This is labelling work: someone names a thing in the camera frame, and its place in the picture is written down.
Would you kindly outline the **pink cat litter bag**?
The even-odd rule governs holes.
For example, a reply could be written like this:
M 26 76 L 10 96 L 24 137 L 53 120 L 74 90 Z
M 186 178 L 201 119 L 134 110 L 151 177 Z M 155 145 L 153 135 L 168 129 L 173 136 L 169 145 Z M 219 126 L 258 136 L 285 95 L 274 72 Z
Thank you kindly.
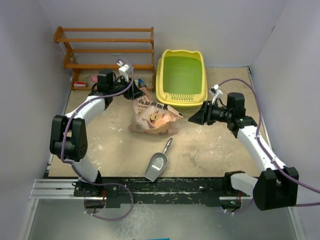
M 151 101 L 141 96 L 133 100 L 133 115 L 128 130 L 156 136 L 174 135 L 178 132 L 174 122 L 183 115 L 173 107 Z

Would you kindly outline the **silver metal scoop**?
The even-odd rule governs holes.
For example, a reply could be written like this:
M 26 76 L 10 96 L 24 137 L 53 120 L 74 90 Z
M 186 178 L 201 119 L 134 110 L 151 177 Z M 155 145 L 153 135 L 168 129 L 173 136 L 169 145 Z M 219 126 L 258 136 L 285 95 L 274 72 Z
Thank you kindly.
M 148 179 L 151 182 L 154 182 L 159 175 L 162 173 L 162 171 L 165 169 L 167 163 L 168 163 L 168 157 L 166 155 L 166 152 L 170 148 L 172 144 L 173 138 L 171 137 L 162 152 L 156 152 L 152 155 L 152 157 L 149 160 L 149 163 L 146 167 L 144 177 Z

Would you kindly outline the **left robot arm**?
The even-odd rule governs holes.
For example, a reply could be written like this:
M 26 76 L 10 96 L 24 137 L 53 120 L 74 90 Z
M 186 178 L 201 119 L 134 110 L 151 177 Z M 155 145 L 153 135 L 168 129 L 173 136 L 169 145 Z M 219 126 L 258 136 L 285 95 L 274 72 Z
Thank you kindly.
M 98 196 L 103 191 L 101 173 L 87 156 L 87 125 L 105 111 L 114 97 L 123 95 L 133 100 L 144 93 L 134 84 L 132 66 L 125 64 L 119 69 L 119 77 L 110 71 L 98 74 L 98 81 L 92 87 L 86 100 L 75 110 L 66 115 L 56 115 L 52 119 L 50 152 L 63 163 L 72 167 L 81 182 L 86 183 L 85 190 L 91 196 Z

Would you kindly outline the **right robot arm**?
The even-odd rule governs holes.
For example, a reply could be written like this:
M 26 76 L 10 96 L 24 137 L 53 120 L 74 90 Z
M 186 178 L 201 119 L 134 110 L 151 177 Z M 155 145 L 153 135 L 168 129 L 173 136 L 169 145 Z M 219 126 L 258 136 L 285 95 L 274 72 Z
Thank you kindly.
M 271 152 L 264 139 L 259 137 L 258 125 L 246 115 L 245 97 L 242 93 L 227 95 L 225 106 L 204 101 L 200 109 L 188 121 L 197 125 L 225 123 L 234 137 L 245 147 L 260 170 L 259 177 L 244 171 L 227 172 L 222 190 L 228 196 L 238 191 L 253 198 L 261 211 L 292 207 L 297 202 L 299 173 L 295 167 L 287 167 Z

